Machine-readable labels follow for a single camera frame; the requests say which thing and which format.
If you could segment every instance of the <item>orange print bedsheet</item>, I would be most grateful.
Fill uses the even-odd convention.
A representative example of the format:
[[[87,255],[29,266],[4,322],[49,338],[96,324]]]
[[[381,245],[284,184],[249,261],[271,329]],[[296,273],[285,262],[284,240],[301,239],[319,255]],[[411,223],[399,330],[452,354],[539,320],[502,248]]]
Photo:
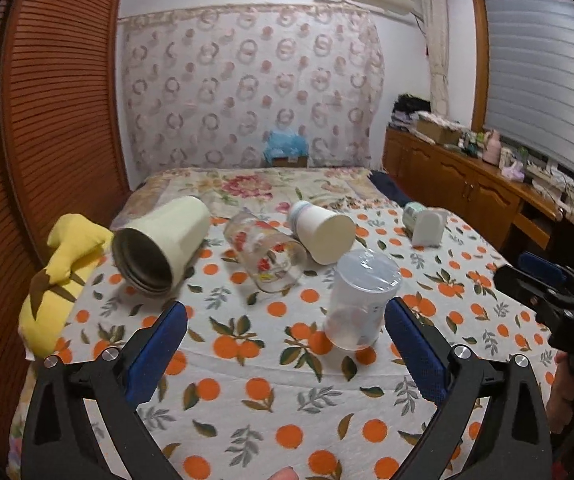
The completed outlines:
[[[505,360],[531,360],[543,396],[553,379],[548,332],[531,311],[495,290],[504,263],[461,219],[451,216],[439,248],[418,250],[401,229],[402,209],[380,201],[345,208],[356,222],[356,247],[384,251],[405,277],[400,295],[453,344]],[[263,219],[288,232],[285,215]],[[186,479],[269,478],[292,466],[302,478],[388,479],[435,410],[423,400],[387,333],[372,348],[344,352],[321,330],[333,266],[311,263],[285,295],[257,290],[213,218],[200,257],[179,293],[189,329],[158,390],[138,414]],[[126,285],[108,256],[72,310],[57,353],[95,358],[154,323],[161,302]],[[10,472],[20,456],[29,396],[14,422]],[[474,410],[449,468],[459,471],[478,434],[485,403]],[[97,412],[90,417],[113,471],[125,475]]]

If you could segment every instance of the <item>wall curtain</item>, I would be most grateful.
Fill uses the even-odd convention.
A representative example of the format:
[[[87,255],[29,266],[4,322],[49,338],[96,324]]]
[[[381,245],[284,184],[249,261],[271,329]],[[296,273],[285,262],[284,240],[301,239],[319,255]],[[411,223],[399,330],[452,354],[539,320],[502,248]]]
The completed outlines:
[[[432,77],[432,112],[447,117],[447,69],[449,66],[449,21],[447,0],[421,0],[425,36],[429,50],[429,70]]]
[[[271,130],[310,165],[369,166],[384,61],[376,27],[346,5],[225,6],[125,21],[123,91],[143,176],[257,168]]]

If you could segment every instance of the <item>hand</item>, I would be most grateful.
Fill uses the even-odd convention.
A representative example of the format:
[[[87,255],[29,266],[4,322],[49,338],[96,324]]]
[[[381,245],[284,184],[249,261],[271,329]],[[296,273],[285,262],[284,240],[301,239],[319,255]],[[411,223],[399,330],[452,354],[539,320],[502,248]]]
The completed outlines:
[[[574,400],[574,376],[569,370],[566,352],[558,352],[554,361],[558,368],[551,385],[546,411],[551,433],[561,433],[574,416],[571,408],[571,401]]]
[[[299,480],[299,477],[292,467],[285,467],[273,474],[269,480]]]

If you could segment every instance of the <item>blue gripper pad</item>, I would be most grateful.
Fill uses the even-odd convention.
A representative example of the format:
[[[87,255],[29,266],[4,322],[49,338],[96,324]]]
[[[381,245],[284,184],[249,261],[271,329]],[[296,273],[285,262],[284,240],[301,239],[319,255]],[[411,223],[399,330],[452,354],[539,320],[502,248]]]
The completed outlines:
[[[127,373],[125,398],[133,409],[151,399],[165,368],[178,350],[187,332],[185,305],[176,301],[152,329],[153,334]]]
[[[560,288],[566,281],[560,267],[532,253],[523,253],[518,257],[518,268],[551,288]]]
[[[411,374],[420,394],[438,407],[447,398],[449,371],[438,359],[421,329],[419,321],[411,319],[414,314],[400,298],[394,298],[385,307],[385,328]],[[435,330],[434,327],[423,327]]]

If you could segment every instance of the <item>window blind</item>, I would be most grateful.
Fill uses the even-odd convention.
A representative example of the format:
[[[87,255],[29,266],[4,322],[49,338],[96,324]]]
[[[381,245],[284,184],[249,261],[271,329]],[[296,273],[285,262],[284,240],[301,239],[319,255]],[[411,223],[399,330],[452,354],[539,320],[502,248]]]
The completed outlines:
[[[484,126],[574,172],[574,1],[485,0]]]

